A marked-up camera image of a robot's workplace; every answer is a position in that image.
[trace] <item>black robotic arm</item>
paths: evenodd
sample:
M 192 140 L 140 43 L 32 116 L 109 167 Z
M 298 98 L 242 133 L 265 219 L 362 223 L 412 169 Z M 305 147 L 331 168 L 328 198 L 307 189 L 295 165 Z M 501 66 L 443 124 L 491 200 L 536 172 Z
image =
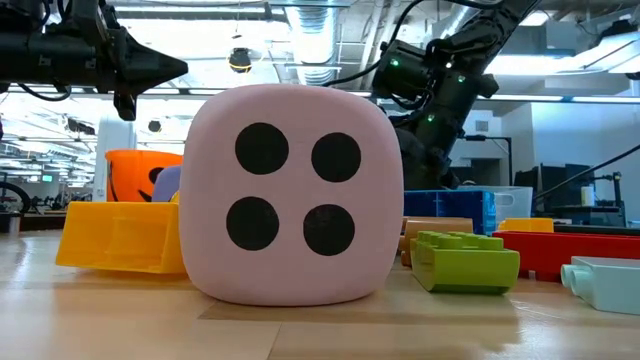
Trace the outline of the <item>black robotic arm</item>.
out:
M 457 186 L 449 171 L 451 149 L 464 136 L 462 128 L 477 97 L 488 98 L 498 90 L 484 71 L 539 2 L 504 0 L 481 10 L 451 37 L 432 40 L 425 50 L 400 40 L 383 45 L 373 93 L 415 110 L 400 126 L 424 146 L 423 166 L 411 171 L 412 188 Z
M 120 117 L 135 120 L 139 94 L 188 72 L 184 61 L 136 42 L 104 0 L 69 0 L 62 21 L 45 26 L 50 1 L 0 0 L 0 93 L 11 83 L 63 93 L 93 86 L 113 92 Z

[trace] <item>green duplo block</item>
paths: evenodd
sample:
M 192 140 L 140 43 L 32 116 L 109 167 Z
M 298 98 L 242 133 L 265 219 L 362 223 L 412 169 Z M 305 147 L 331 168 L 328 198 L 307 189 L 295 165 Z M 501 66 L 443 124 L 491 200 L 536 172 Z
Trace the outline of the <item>green duplo block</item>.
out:
M 520 254 L 500 238 L 423 231 L 412 246 L 413 275 L 430 292 L 504 294 L 518 279 Z

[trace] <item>wooden table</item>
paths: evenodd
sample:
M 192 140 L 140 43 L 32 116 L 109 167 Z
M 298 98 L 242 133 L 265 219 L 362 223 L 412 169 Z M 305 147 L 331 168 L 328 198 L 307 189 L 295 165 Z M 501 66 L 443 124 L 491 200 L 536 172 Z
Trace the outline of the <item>wooden table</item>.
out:
M 397 266 L 359 301 L 252 308 L 180 276 L 57 267 L 59 236 L 0 237 L 0 359 L 640 358 L 640 317 L 593 310 L 559 284 L 432 295 Z

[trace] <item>plastic toy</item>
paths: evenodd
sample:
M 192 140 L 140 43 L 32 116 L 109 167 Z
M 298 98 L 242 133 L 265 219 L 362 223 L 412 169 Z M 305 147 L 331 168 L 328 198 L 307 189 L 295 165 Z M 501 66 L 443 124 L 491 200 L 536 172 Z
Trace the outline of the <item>plastic toy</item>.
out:
M 520 275 L 560 282 L 560 268 L 572 256 L 640 259 L 640 238 L 590 234 L 496 232 L 507 249 L 520 253 Z
M 153 202 L 170 201 L 180 188 L 180 166 L 169 166 L 160 171 L 153 187 Z
M 413 275 L 427 291 L 503 294 L 518 278 L 520 255 L 500 238 L 422 231 L 412 247 Z
M 573 257 L 562 284 L 594 308 L 640 315 L 640 260 Z
M 488 191 L 406 191 L 404 215 L 471 219 L 473 232 L 480 235 L 490 235 L 496 230 L 495 196 Z
M 56 264 L 185 273 L 178 236 L 178 204 L 72 202 Z
M 312 86 L 226 90 L 200 109 L 185 146 L 189 277 L 241 304 L 368 295 L 393 265 L 402 197 L 398 140 L 373 103 Z
M 499 231 L 519 231 L 552 233 L 553 219 L 531 218 L 531 219 L 506 219 L 498 226 Z
M 158 174 L 182 163 L 180 155 L 146 150 L 112 150 L 106 158 L 107 201 L 121 202 L 151 202 Z
M 473 223 L 471 219 L 462 218 L 431 218 L 431 217 L 407 217 L 404 220 L 404 235 L 400 236 L 398 250 L 400 251 L 400 261 L 404 266 L 411 266 L 409 256 L 409 242 L 418 237 L 420 231 L 435 231 L 446 233 L 450 231 L 472 232 Z

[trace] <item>red plastic bin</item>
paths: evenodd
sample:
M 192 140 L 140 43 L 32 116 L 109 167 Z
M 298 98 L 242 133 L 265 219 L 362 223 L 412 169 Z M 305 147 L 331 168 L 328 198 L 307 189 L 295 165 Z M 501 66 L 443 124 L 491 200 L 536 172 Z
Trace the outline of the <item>red plastic bin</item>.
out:
M 637 236 L 526 233 L 498 231 L 504 248 L 520 253 L 520 276 L 535 271 L 536 280 L 560 282 L 560 268 L 571 264 L 572 256 L 640 259 Z

